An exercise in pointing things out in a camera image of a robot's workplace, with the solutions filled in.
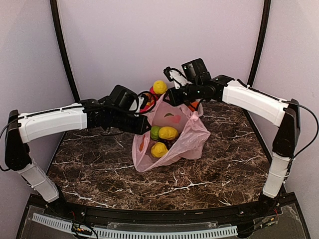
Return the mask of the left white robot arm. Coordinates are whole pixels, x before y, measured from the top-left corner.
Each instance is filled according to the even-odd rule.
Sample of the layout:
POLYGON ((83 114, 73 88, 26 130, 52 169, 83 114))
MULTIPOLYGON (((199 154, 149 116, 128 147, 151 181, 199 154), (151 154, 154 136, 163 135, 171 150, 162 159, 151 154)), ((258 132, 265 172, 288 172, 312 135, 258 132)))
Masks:
POLYGON ((51 203, 52 211, 59 217, 66 217, 70 205, 61 199, 57 186, 30 156, 28 143, 56 133, 96 127, 113 127, 142 135, 151 129, 151 125, 147 116, 131 110, 131 105, 117 106, 109 98, 104 98, 36 113, 11 111, 8 123, 1 131, 1 135, 5 135, 5 170, 17 172, 46 202, 51 203))

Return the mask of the pink plastic bag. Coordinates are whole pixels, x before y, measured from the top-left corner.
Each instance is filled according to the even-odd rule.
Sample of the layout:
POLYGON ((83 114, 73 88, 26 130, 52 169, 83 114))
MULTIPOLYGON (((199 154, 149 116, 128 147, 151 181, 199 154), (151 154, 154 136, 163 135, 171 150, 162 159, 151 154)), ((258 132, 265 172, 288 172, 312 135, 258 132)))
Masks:
POLYGON ((155 108, 146 114, 151 130, 134 136, 132 158, 135 169, 146 172, 181 158, 199 159, 210 136, 200 119, 202 115, 202 106, 197 111, 185 105, 173 107, 161 96, 155 108))

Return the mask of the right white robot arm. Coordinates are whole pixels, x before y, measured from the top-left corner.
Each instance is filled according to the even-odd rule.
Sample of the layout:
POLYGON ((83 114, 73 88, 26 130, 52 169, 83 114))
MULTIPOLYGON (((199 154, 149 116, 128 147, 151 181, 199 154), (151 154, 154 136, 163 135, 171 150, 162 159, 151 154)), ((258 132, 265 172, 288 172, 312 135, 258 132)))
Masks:
POLYGON ((262 191, 266 197, 254 206, 257 215, 267 215, 274 207, 272 199, 277 197, 298 155, 295 149, 301 131, 302 105, 294 99, 286 101, 268 95, 225 75, 211 78, 209 73, 203 73, 187 79, 181 72, 172 69, 165 76, 174 83, 164 97, 165 102, 172 106, 186 105, 196 100, 215 100, 241 107, 278 127, 272 146, 272 162, 262 191))

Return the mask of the yellow fruit from bag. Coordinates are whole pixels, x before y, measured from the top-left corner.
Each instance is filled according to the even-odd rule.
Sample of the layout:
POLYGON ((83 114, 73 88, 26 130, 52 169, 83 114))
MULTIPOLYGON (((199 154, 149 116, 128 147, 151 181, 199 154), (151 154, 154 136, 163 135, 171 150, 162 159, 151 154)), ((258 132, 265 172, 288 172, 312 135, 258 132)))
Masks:
POLYGON ((155 143, 151 148, 151 155, 154 158, 161 158, 168 152, 166 145, 162 142, 155 143))

